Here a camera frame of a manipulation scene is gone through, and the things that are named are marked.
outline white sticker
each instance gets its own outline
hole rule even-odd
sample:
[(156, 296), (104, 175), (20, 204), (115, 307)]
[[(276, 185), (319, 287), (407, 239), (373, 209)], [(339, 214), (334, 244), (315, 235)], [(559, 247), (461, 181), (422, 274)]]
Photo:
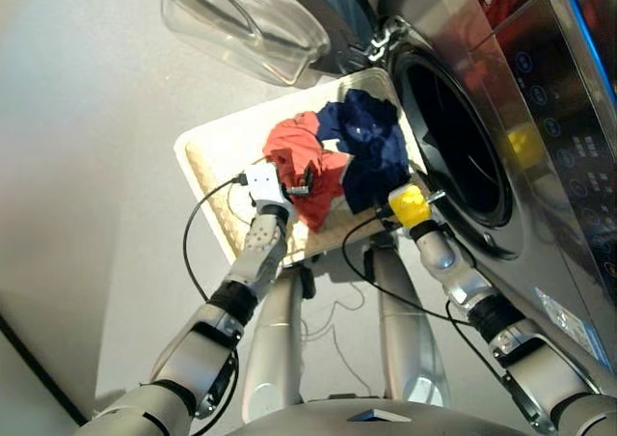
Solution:
[(594, 328), (590, 325), (586, 325), (576, 315), (561, 306), (540, 288), (536, 287), (535, 289), (552, 323), (557, 325), (570, 338), (584, 347), (589, 354), (596, 358), (596, 360), (610, 369), (608, 358), (604, 353), (604, 349), (600, 344), (600, 339)]

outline silver robot arm segment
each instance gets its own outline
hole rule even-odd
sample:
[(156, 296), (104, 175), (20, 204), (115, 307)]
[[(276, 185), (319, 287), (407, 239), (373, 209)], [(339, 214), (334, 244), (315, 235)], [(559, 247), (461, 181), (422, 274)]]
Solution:
[(252, 166), (246, 177), (257, 216), (221, 286), (163, 351), (150, 382), (118, 399), (77, 436), (186, 436), (193, 418), (211, 415), (221, 401), (235, 368), (232, 351), (286, 254), (293, 210), (273, 165)]
[(502, 384), (534, 429), (613, 436), (617, 400), (601, 395), (577, 365), (474, 267), (469, 252), (434, 221), (411, 229), (420, 259), (507, 370)]

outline transparent plastic lid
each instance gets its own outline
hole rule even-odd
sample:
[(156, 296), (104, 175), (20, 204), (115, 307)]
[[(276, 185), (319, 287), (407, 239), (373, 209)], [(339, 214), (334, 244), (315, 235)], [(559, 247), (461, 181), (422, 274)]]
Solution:
[(162, 0), (182, 40), (254, 77), (293, 85), (330, 49), (328, 34), (296, 0)]

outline door hinge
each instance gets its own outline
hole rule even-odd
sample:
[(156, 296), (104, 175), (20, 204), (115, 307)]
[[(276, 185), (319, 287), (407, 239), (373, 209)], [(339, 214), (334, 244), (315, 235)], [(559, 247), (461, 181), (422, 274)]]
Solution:
[(386, 19), (366, 49), (368, 61), (378, 65), (384, 64), (390, 52), (410, 29), (411, 25), (400, 16)]

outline control panel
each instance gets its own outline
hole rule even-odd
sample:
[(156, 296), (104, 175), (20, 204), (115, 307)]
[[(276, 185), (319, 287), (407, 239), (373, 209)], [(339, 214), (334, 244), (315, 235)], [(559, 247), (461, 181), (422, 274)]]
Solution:
[(615, 157), (548, 0), (496, 38), (535, 121), (598, 270), (617, 304)]

